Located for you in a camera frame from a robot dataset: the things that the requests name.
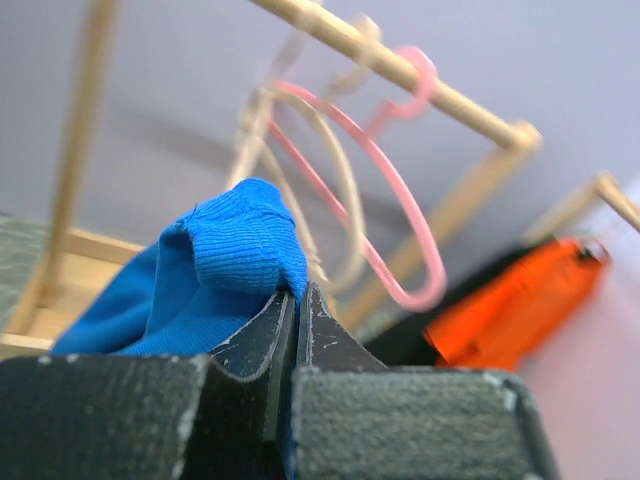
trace folded blue cloth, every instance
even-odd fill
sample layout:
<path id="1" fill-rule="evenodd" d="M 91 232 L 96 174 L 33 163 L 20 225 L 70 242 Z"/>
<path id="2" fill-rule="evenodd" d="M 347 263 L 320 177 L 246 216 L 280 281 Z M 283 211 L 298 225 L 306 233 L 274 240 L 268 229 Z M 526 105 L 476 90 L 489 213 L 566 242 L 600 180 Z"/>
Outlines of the folded blue cloth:
<path id="1" fill-rule="evenodd" d="M 278 287 L 288 287 L 300 302 L 306 283 L 304 253 L 280 193 L 248 179 L 170 225 L 51 352 L 208 352 L 256 315 Z"/>

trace pink hanger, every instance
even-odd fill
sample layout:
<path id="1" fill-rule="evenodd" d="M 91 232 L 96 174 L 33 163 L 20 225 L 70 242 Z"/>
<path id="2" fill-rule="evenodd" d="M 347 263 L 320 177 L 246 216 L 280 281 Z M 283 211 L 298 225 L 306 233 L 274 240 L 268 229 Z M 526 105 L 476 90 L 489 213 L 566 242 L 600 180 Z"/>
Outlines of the pink hanger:
<path id="1" fill-rule="evenodd" d="M 375 137 L 382 131 L 388 120 L 392 118 L 409 119 L 425 110 L 433 97 L 437 73 L 429 58 L 417 47 L 403 47 L 396 53 L 410 61 L 420 74 L 421 81 L 414 93 L 414 99 L 407 104 L 395 104 L 389 100 L 385 100 L 382 107 L 373 116 L 367 128 L 364 130 L 337 107 L 334 105 L 326 105 L 323 100 L 316 98 L 315 95 L 302 87 L 286 82 L 276 82 L 275 88 L 293 93 L 315 108 L 320 109 L 324 107 L 324 111 L 329 117 L 360 145 L 389 182 L 416 234 L 429 277 L 417 293 L 407 293 L 395 279 L 376 249 L 365 237 L 363 241 L 366 246 L 367 260 L 391 297 L 400 306 L 412 311 L 422 311 L 434 306 L 442 298 L 446 287 L 446 272 L 433 234 L 420 211 L 420 207 L 415 198 L 413 198 L 406 183 L 393 166 L 393 163 L 391 163 L 376 144 Z M 329 187 L 327 187 L 313 167 L 273 120 L 270 122 L 269 128 L 276 140 L 298 164 L 307 180 L 329 205 L 334 215 L 336 215 L 340 222 L 346 227 L 347 212 L 333 195 Z"/>

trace black fabric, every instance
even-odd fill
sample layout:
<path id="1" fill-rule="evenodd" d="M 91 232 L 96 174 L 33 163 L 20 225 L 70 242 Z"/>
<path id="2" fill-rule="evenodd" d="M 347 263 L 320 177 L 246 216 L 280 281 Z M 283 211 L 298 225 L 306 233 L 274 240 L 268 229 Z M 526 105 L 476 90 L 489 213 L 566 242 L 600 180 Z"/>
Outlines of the black fabric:
<path id="1" fill-rule="evenodd" d="M 389 366 L 433 365 L 438 358 L 438 352 L 422 336 L 424 328 L 449 307 L 487 285 L 536 247 L 537 245 L 525 247 L 521 244 L 512 246 L 463 282 L 450 288 L 438 306 L 427 312 L 408 315 L 389 330 L 365 343 L 364 347 Z"/>

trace orange cloth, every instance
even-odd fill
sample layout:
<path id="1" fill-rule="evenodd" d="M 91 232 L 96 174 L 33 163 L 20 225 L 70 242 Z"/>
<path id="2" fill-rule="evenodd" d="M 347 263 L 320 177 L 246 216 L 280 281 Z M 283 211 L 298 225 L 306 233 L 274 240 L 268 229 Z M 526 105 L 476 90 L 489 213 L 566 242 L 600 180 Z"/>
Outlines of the orange cloth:
<path id="1" fill-rule="evenodd" d="M 423 335 L 440 366 L 515 370 L 589 295 L 610 264 L 575 239 L 549 242 L 439 316 Z"/>

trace blue garment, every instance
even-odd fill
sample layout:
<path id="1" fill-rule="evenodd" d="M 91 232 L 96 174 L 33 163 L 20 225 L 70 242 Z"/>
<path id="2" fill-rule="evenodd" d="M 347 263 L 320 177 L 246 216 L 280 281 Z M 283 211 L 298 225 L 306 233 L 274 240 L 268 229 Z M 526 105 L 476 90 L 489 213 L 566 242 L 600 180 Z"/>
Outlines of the blue garment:
<path id="1" fill-rule="evenodd" d="M 278 287 L 301 301 L 307 266 L 277 188 L 248 179 L 182 215 L 135 257 L 52 353 L 212 350 Z"/>

